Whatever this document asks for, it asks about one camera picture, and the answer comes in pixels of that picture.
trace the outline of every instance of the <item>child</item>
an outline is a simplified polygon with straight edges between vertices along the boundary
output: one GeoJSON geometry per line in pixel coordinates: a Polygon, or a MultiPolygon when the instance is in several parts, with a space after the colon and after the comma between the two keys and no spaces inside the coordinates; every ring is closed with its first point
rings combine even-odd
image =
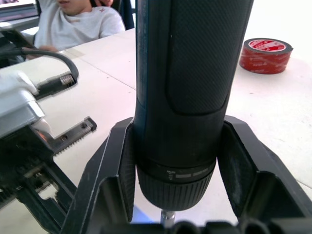
{"type": "Polygon", "coordinates": [[[57,52],[125,30],[118,12],[92,8],[90,0],[39,0],[42,10],[35,46],[57,52]]]}

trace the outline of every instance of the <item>table surface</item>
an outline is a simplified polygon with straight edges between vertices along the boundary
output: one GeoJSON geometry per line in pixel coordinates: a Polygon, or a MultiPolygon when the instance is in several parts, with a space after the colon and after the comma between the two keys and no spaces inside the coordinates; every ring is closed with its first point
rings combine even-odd
{"type": "MultiPolygon", "coordinates": [[[[255,0],[246,39],[269,37],[287,41],[294,47],[287,70],[277,75],[259,75],[237,67],[227,114],[247,122],[257,137],[275,151],[303,190],[312,198],[312,59],[303,45],[308,32],[300,30],[311,22],[308,12],[312,3],[304,0],[270,2],[267,9],[255,0]],[[279,17],[272,9],[279,9],[279,17]],[[287,12],[293,12],[291,18],[287,12]],[[258,19],[263,19],[260,27],[258,19]]],[[[86,116],[98,124],[95,133],[56,158],[57,164],[77,185],[86,162],[108,136],[112,126],[134,115],[136,104],[135,31],[93,41],[66,50],[80,71],[77,87],[40,104],[46,113],[54,136],[67,130],[86,116]]],[[[64,64],[51,58],[39,58],[0,70],[23,70],[34,82],[67,71],[64,64]]],[[[160,209],[150,204],[136,182],[135,204],[150,218],[159,221],[160,209]]],[[[237,221],[231,210],[218,168],[203,199],[193,208],[178,212],[177,220],[196,224],[206,220],[237,221]]],[[[14,202],[0,211],[0,232],[19,233],[23,227],[43,233],[27,210],[14,202]]]]}

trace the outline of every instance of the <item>white t-shirt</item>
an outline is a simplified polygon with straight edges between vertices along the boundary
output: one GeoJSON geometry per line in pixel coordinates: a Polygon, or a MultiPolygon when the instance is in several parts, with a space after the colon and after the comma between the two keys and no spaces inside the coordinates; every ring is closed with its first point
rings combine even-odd
{"type": "Polygon", "coordinates": [[[111,7],[94,7],[92,12],[66,15],[56,0],[40,0],[42,14],[35,46],[52,45],[59,51],[125,30],[119,13],[111,7]]]}

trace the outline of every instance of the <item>black cable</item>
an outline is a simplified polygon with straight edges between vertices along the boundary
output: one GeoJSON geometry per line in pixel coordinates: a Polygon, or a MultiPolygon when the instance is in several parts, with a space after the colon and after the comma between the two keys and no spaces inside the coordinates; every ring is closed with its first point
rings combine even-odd
{"type": "Polygon", "coordinates": [[[65,74],[65,75],[62,75],[61,77],[53,78],[53,79],[44,81],[43,83],[39,83],[37,86],[39,94],[35,96],[36,100],[40,100],[49,95],[54,95],[56,93],[59,93],[77,84],[78,76],[79,76],[78,68],[68,57],[62,54],[45,51],[45,50],[22,50],[22,49],[13,49],[13,50],[0,52],[0,58],[21,56],[21,55],[45,55],[45,56],[50,56],[50,57],[60,59],[62,62],[64,62],[68,66],[71,72],[71,74],[65,74]]]}
{"type": "Polygon", "coordinates": [[[69,68],[73,79],[75,80],[75,83],[77,82],[79,71],[76,65],[65,55],[54,53],[46,50],[23,50],[23,49],[13,49],[13,50],[7,50],[4,52],[0,52],[0,58],[1,57],[12,57],[12,56],[22,56],[22,55],[46,55],[50,57],[57,58],[64,62],[67,67],[69,68]]]}

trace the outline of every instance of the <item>red tape roll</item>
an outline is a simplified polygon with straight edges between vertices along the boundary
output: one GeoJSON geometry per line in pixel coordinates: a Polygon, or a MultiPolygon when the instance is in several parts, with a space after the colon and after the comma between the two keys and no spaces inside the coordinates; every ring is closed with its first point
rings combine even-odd
{"type": "Polygon", "coordinates": [[[293,48],[286,42],[268,38],[244,42],[239,65],[250,72],[277,74],[286,69],[293,48]]]}

